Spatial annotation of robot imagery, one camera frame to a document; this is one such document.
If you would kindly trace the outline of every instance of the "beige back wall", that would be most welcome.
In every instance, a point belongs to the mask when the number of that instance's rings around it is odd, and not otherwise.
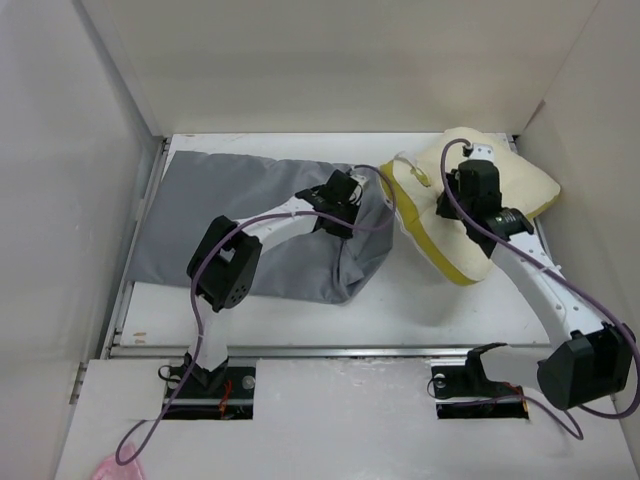
[[[84,3],[156,133],[518,133],[597,0]]]
[[[601,0],[521,152],[562,183],[543,221],[565,275],[640,335],[640,2]],[[628,405],[635,380],[619,396]],[[636,465],[640,414],[623,422]]]

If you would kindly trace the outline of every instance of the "screw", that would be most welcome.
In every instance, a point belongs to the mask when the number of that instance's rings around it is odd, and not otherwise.
[[[445,382],[446,377],[444,376],[444,373],[436,373],[433,376],[433,384],[435,385],[436,388],[444,388],[447,386],[447,382]]]
[[[256,386],[256,379],[253,378],[251,375],[247,375],[242,379],[242,388],[244,388],[245,390],[253,390],[255,386]]]

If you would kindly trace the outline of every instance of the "beige cloth with yellow border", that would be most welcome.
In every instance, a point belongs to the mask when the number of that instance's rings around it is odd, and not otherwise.
[[[529,219],[551,206],[560,194],[560,185],[502,142],[462,127],[444,132],[414,162],[399,155],[381,167],[395,187],[397,215],[403,231],[449,280],[457,285],[471,285],[483,280],[493,264],[480,247],[469,240],[462,222],[436,215],[436,203],[444,191],[440,157],[444,146],[455,138],[466,138],[471,143],[484,143],[494,148],[494,163],[500,171],[502,204],[519,209]],[[447,155],[447,171],[464,160],[462,146],[453,146]],[[383,185],[383,189],[389,198],[388,188]]]

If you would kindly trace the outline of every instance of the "gray towel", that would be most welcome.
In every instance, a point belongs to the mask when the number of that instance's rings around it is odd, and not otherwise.
[[[273,160],[250,155],[177,152],[142,227],[129,280],[187,287],[187,265],[211,221],[266,212],[305,188],[325,183],[345,164]],[[391,214],[375,173],[369,178],[357,224],[374,226]],[[251,288],[267,295],[344,303],[367,283],[393,244],[393,227],[355,232],[343,241],[317,231],[278,245],[261,258]]]

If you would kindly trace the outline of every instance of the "pink object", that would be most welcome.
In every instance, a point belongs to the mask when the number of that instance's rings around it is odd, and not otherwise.
[[[132,443],[126,444],[120,451],[120,458],[125,460],[130,458],[136,451]],[[121,467],[116,463],[116,456],[111,455],[105,458],[98,466],[91,480],[145,480],[142,466],[136,458],[129,465]]]

